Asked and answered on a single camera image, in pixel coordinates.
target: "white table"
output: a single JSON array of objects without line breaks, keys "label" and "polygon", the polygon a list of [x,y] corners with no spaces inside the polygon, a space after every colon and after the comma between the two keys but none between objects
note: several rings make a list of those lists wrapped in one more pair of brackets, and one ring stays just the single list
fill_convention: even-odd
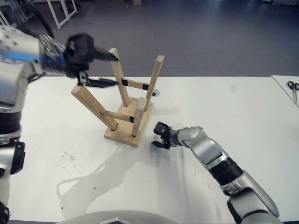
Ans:
[{"label": "white table", "polygon": [[[272,76],[277,84],[283,89],[283,91],[289,96],[292,102],[294,102],[293,92],[286,85],[288,81],[293,81],[294,83],[299,83],[299,76]],[[297,107],[299,108],[299,91],[297,91]]]},{"label": "white table", "polygon": [[[160,77],[138,148],[104,139],[104,124],[70,94],[74,85],[44,77],[29,86],[21,121],[27,154],[10,179],[11,219],[57,222],[140,210],[179,223],[234,223],[227,197],[188,149],[150,144],[162,121],[204,127],[273,198],[282,221],[299,220],[299,111],[271,77]],[[117,111],[116,87],[91,92]]]}]

